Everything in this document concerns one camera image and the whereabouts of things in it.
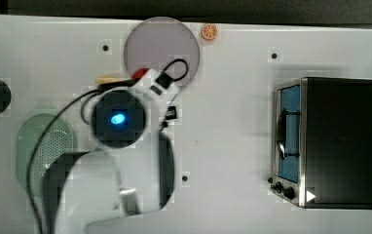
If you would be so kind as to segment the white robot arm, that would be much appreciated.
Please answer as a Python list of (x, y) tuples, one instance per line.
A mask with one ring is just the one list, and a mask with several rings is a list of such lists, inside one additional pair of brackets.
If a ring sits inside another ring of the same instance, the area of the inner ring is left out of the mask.
[(116, 88), (94, 103), (97, 150), (64, 153), (43, 180), (47, 234), (84, 234), (90, 224), (163, 209), (174, 190), (174, 156), (162, 132), (178, 89)]

